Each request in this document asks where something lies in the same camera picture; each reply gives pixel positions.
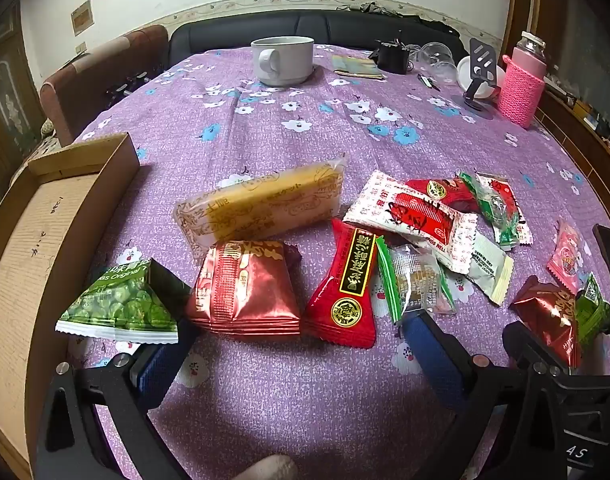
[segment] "brown chair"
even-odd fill
[[[167,30],[151,25],[92,49],[49,76],[40,104],[62,146],[74,142],[108,105],[105,91],[128,76],[154,72],[167,57]]]

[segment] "wallpaper border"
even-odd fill
[[[436,10],[426,9],[425,7],[399,2],[398,0],[218,0],[216,2],[208,2],[190,9],[168,14],[143,25],[143,27],[146,27],[147,25],[163,25],[171,36],[173,31],[184,23],[206,20],[208,18],[219,18],[221,16],[245,14],[246,12],[258,12],[263,10],[336,9],[336,7],[344,5],[360,6],[367,2],[376,2],[376,4],[382,7],[396,10],[401,14],[418,14],[424,20],[436,20],[447,23],[450,27],[458,30],[466,50],[469,48],[470,38],[479,38],[480,40],[489,43],[497,52],[500,51],[499,49],[503,42],[502,39],[492,36],[484,30],[463,23],[446,14],[437,12]]]

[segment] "yellow cake package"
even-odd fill
[[[172,213],[200,264],[228,240],[263,240],[338,214],[345,157],[316,162],[209,191]]]

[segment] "mug handle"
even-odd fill
[[[263,72],[278,75],[278,51],[275,48],[266,48],[258,56],[258,66]]]

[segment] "metal screw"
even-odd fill
[[[540,361],[537,363],[534,363],[532,365],[532,368],[534,368],[534,371],[538,374],[543,375],[545,372],[547,372],[547,367],[545,365],[545,363],[541,363]]]
[[[69,363],[61,363],[58,366],[56,366],[56,373],[58,375],[66,374],[68,370],[69,370]]]
[[[472,362],[479,368],[490,366],[490,359],[483,354],[476,354],[472,357]]]
[[[129,354],[118,354],[114,358],[114,366],[117,368],[121,368],[121,367],[125,366],[128,362],[130,362]]]

